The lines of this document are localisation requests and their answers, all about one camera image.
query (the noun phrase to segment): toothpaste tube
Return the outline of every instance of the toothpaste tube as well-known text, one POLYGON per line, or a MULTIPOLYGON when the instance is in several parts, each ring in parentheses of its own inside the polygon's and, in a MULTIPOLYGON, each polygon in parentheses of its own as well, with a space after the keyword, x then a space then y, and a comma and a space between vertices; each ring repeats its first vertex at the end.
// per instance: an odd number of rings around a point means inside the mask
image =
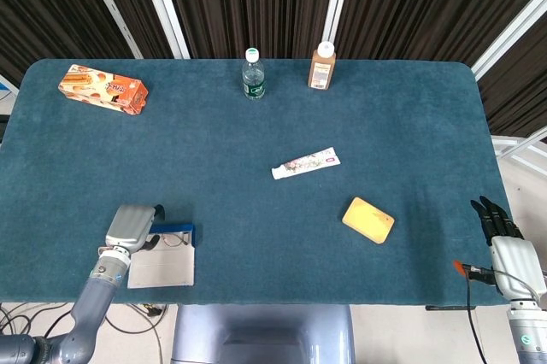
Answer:
POLYGON ((312 170, 323 167, 339 165, 340 160, 334 152, 334 148, 328 148, 321 152, 312 153, 304 157, 299 157, 294 161, 289 161, 279 167, 272 169, 274 179, 283 179, 295 174, 311 172, 312 170))

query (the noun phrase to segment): cable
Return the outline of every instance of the cable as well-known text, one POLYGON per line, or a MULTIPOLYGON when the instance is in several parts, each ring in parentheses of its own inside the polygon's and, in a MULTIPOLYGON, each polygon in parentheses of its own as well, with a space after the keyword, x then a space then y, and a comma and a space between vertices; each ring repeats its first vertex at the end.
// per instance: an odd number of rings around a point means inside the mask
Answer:
POLYGON ((182 236, 183 237, 175 233, 164 233, 162 234, 162 240, 163 240, 163 243, 165 243, 165 245, 168 247, 179 247, 182 243, 188 244, 184 239, 184 233, 182 233, 182 236), (167 236, 175 236, 179 240, 179 242, 177 244, 170 244, 167 240, 167 236))
MULTIPOLYGON (((145 319, 146 321, 148 321, 149 323, 152 324, 152 320, 149 319, 148 317, 146 317, 146 315, 142 314, 141 312, 138 311, 138 308, 135 308, 133 306, 129 306, 131 307, 133 310, 135 310, 137 312, 138 315, 140 315, 143 319, 145 319)), ((160 356, 160 364, 163 364, 163 353, 162 353, 162 342, 160 341, 160 336, 159 334, 157 333, 157 330, 156 330, 156 326, 158 324, 160 324, 160 321, 162 321, 163 317, 165 317, 165 313, 168 311, 168 306, 166 305, 165 308, 163 309, 163 314, 162 316, 160 317, 160 319, 156 322, 156 324, 154 326, 152 326, 152 330, 154 331, 154 335, 156 336, 156 341, 157 341, 157 350, 158 350, 158 353, 159 353, 159 356, 160 356)))
POLYGON ((6 328, 7 326, 11 325, 11 323, 15 320, 15 319, 19 319, 19 318, 22 318, 22 319, 25 319, 26 320, 26 324, 25 324, 25 328, 26 326, 29 326, 30 325, 30 319, 28 317, 26 317, 25 315, 16 315, 15 317, 11 317, 8 322, 6 324, 4 324, 3 326, 0 327, 0 332, 3 332, 3 329, 6 328))
POLYGON ((10 334, 14 333, 14 327, 11 325, 11 319, 9 318, 9 314, 6 310, 3 309, 2 304, 0 303, 0 313, 3 314, 3 316, 6 319, 6 322, 9 323, 9 331, 10 334))
POLYGON ((50 335, 51 331, 55 328, 55 326, 56 326, 57 324, 59 324, 59 321, 61 321, 62 319, 64 319, 66 316, 68 316, 68 315, 70 314, 71 311, 72 311, 72 310, 68 310, 66 313, 61 314, 59 317, 57 317, 57 320, 55 320, 55 321, 53 322, 53 324, 50 326, 50 328, 48 328, 48 331, 45 332, 44 338, 47 338, 47 337, 50 335))
POLYGON ((10 311, 8 311, 8 315, 11 315, 16 309, 23 307, 24 305, 28 304, 28 302, 22 302, 18 306, 13 307, 10 311))
POLYGON ((67 304, 68 304, 67 302, 64 302, 64 303, 61 304, 60 306, 49 307, 49 308, 42 308, 41 310, 37 311, 37 312, 34 313, 34 315, 30 318, 30 320, 28 321, 28 323, 26 323, 26 325, 23 327, 23 329, 21 330, 21 334, 28 334, 28 333, 31 332, 32 322, 34 321, 34 319, 36 318, 37 315, 43 313, 44 311, 57 310, 58 308, 65 307, 67 304))
POLYGON ((118 332, 122 332, 123 334, 143 334, 145 332, 149 332, 150 330, 152 330, 154 332, 154 335, 156 336, 156 341, 157 341, 157 348, 158 348, 158 351, 159 351, 159 357, 160 357, 160 363, 162 364, 163 363, 163 353, 162 353, 162 342, 160 341, 160 336, 158 335, 157 333, 157 330, 156 330, 156 327, 158 326, 158 324, 160 324, 163 320, 163 317, 165 317, 165 314, 167 313, 168 311, 168 306, 166 305, 165 308, 163 309, 163 312, 162 312, 162 315, 160 316, 160 319, 155 323, 153 324, 152 323, 152 320, 149 319, 145 313, 143 313, 141 311, 140 308, 138 307, 135 307, 133 306, 132 304, 126 304, 129 308, 133 309, 138 315, 140 315, 143 319, 145 319, 146 321, 148 321, 150 323, 150 327, 147 328, 146 330, 142 330, 141 332, 128 332, 126 330, 122 330, 120 329, 119 327, 115 326, 114 324, 112 324, 112 322, 109 320, 108 317, 104 317, 104 319, 107 321, 107 323, 109 323, 112 328, 114 328, 116 331, 118 332))
POLYGON ((469 325, 471 326, 471 331, 473 332, 473 338, 475 339, 475 344, 477 344, 477 350, 480 354, 480 359, 484 364, 488 364, 486 362, 485 355, 482 352, 482 348, 480 347, 479 338, 477 337, 477 332, 475 331, 475 325, 473 324, 473 319, 471 318, 471 284, 469 283, 469 272, 465 272, 465 282, 468 285, 468 318, 469 318, 469 325))
POLYGON ((526 282, 526 281, 523 281, 521 279, 519 279, 518 277, 514 276, 513 274, 509 274, 509 273, 506 273, 506 272, 502 272, 501 270, 494 270, 492 269, 492 272, 494 273, 498 273, 498 274, 502 274, 503 276, 507 276, 513 280, 516 280, 518 281, 519 283, 521 283, 524 287, 526 287, 526 289, 530 292, 530 295, 533 297, 533 299, 535 300, 536 304, 539 306, 539 300, 540 300, 540 297, 539 297, 539 294, 526 282))
POLYGON ((0 97, 0 101, 3 101, 6 97, 8 97, 9 95, 11 95, 11 92, 8 92, 8 95, 6 95, 5 97, 0 97))
POLYGON ((138 311, 140 311, 141 313, 148 314, 148 310, 141 309, 137 304, 132 304, 132 306, 138 308, 138 311))
POLYGON ((118 332, 123 332, 124 334, 131 334, 131 335, 134 335, 134 334, 144 334, 144 333, 146 333, 146 332, 152 331, 154 328, 157 327, 158 324, 160 324, 160 323, 162 322, 163 317, 165 317, 165 313, 168 311, 167 307, 165 307, 165 308, 163 309, 163 311, 162 311, 162 315, 160 316, 160 319, 159 319, 155 324, 153 324, 152 321, 151 321, 146 315, 144 315, 144 312, 142 312, 142 311, 140 310, 140 308, 134 307, 132 304, 126 304, 126 305, 127 305, 128 307, 132 308, 133 310, 137 311, 138 313, 142 314, 143 317, 145 317, 145 318, 150 322, 150 327, 148 327, 148 328, 145 329, 145 330, 141 330, 141 331, 139 331, 139 332, 130 332, 130 331, 128 331, 128 330, 123 330, 123 329, 119 328, 118 326, 115 326, 115 325, 112 323, 112 321, 109 320, 109 317, 108 317, 108 316, 104 317, 104 319, 106 320, 106 322, 109 323, 110 326, 111 326, 112 328, 114 328, 114 329, 117 330, 118 332))

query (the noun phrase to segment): floor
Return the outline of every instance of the floor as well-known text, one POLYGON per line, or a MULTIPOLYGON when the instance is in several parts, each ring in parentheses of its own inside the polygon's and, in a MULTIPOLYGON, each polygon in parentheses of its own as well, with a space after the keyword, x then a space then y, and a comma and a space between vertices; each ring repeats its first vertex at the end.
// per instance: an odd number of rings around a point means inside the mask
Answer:
MULTIPOLYGON (((0 111, 10 111, 10 108, 0 103, 0 111)), ((525 237, 534 242, 545 268, 547 214, 542 214, 542 210, 547 204, 547 178, 512 160, 501 162, 500 171, 514 220, 525 237)), ((3 307, 12 309, 17 305, 5 303, 3 307)), ((13 315, 30 316, 41 308, 55 306, 59 304, 26 304, 15 310, 13 315)), ((32 323, 31 334, 44 335, 52 322, 69 309, 70 305, 66 305, 41 313, 32 323)), ((168 306, 166 316, 156 328, 161 343, 162 363, 170 362, 176 310, 176 306, 168 306)), ((496 306, 477 308, 473 312, 480 342, 486 359, 491 364, 518 363, 506 320, 506 310, 506 306, 496 306)), ((468 318, 463 311, 426 312, 423 307, 374 305, 352 306, 351 311, 358 364, 481 363, 468 318)), ((133 332, 150 325, 126 305, 113 305, 108 317, 115 325, 133 332)), ((52 334, 66 332, 72 324, 72 318, 68 316, 52 334)), ((21 329, 24 322, 18 321, 16 325, 21 329)), ((104 323, 98 333, 97 347, 91 363, 113 362, 160 363, 154 332, 126 335, 104 323)))

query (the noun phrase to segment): white bottle cap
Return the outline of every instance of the white bottle cap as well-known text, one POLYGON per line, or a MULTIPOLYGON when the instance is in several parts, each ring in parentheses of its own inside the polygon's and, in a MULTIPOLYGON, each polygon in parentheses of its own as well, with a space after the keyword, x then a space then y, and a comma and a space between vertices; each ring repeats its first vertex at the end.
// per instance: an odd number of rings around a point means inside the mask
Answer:
POLYGON ((334 44, 329 41, 323 41, 317 47, 317 53, 321 58, 330 58, 334 55, 334 44))
POLYGON ((245 59, 249 63, 258 62, 258 49, 257 48, 247 49, 247 51, 245 51, 245 59))

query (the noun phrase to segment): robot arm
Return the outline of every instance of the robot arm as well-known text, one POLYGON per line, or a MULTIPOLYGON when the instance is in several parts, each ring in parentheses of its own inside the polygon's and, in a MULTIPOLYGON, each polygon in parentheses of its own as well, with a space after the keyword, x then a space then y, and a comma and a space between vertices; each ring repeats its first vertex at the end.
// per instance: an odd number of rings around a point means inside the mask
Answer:
POLYGON ((107 248, 74 304, 74 328, 53 338, 27 335, 0 337, 0 364, 86 364, 93 356, 99 326, 120 283, 132 253, 147 244, 146 237, 156 217, 164 218, 163 207, 124 205, 118 208, 106 237, 107 248))
POLYGON ((462 268, 470 279, 495 284, 510 301, 507 316, 520 363, 547 363, 547 312, 539 307, 547 287, 536 250, 502 208, 485 197, 480 201, 471 205, 480 217, 492 269, 462 268))

